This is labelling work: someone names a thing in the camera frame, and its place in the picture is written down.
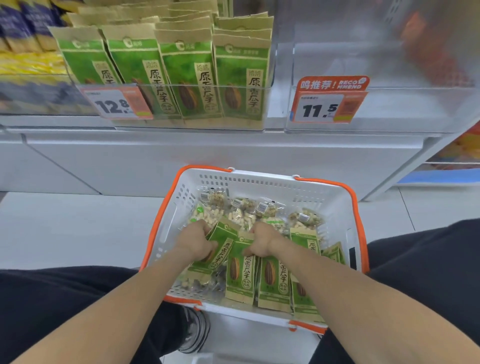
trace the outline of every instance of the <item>forearm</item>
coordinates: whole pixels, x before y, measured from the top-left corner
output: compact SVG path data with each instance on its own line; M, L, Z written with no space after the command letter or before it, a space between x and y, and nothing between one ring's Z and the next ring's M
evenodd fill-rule
M174 248L19 356L12 364L128 364L176 277L192 262Z
M419 302L287 239L273 246L355 363L480 361L475 343Z

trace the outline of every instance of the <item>product label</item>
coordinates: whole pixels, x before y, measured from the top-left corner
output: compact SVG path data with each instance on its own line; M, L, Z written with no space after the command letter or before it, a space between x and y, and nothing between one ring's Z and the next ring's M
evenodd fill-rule
M341 242L337 242L334 245L323 249L320 254L335 260L337 263L346 264Z
M82 85L121 84L102 41L58 41L63 57Z
M258 307L290 312L290 282L287 267L278 259L262 258Z
M368 76L307 76L299 80L293 122L351 122L363 100Z
M211 274L226 259L233 242L237 238L240 226L221 218L215 228L208 234L209 241L218 243L218 247L210 253L205 259L199 262L193 262L188 271L202 274Z
M313 250L316 253L320 252L317 234L312 230L290 229L290 239L297 245ZM292 282L294 316L299 319L323 322L324 320L319 315L315 303L299 283L298 279L294 275L291 275L290 279Z
M160 44L163 64L185 120L220 118L210 42Z
M155 119L181 119L172 90L165 86L167 80L155 39L109 39L108 49L125 82L140 86Z
M243 256L243 250L253 243L253 234L239 232L228 254L227 289L225 297L253 304L255 256Z
M270 49L215 46L216 72L225 116L263 120Z

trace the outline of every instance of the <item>barcode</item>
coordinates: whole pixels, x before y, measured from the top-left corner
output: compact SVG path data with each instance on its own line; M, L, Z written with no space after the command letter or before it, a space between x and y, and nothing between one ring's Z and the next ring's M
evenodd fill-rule
M307 222L308 220L310 220L310 216L305 214L299 214L298 220L300 222Z
M343 104L341 114L355 114L355 111L357 111L358 106L360 105L360 101L345 101Z
M263 214L268 208L268 204L264 204L263 202L259 203L257 206L257 211Z
M208 193L207 192L203 192L200 194L200 200L202 202L208 202L209 201L209 198L208 198Z
M239 207L242 206L242 201L238 200L238 199L235 199L235 200L232 201L232 206L236 207L236 208L239 208Z

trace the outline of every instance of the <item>white shopping basket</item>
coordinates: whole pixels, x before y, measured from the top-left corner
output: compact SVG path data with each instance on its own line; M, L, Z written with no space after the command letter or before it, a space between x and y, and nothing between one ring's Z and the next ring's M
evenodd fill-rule
M366 273L369 270L365 232L355 192L345 184L300 176L257 173L234 168L190 165L179 170L155 218L141 269L159 259L175 244L177 235L191 216L200 186L223 189L231 199L242 196L267 197L287 207L308 207L325 216L326 244L341 242L347 265ZM227 300L222 292L197 293L172 287L165 301L208 312L323 334L326 325L301 322L292 315Z

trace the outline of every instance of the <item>leg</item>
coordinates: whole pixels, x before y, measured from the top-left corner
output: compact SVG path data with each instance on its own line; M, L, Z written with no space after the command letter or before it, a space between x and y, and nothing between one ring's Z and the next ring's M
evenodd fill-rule
M369 276L429 307L480 344L480 319L476 314L480 299L480 219L460 221L433 232L373 268ZM311 363L353 361L328 330Z
M7 364L137 271L120 267L0 270L0 364ZM160 363L188 333L183 307L163 302L132 363Z

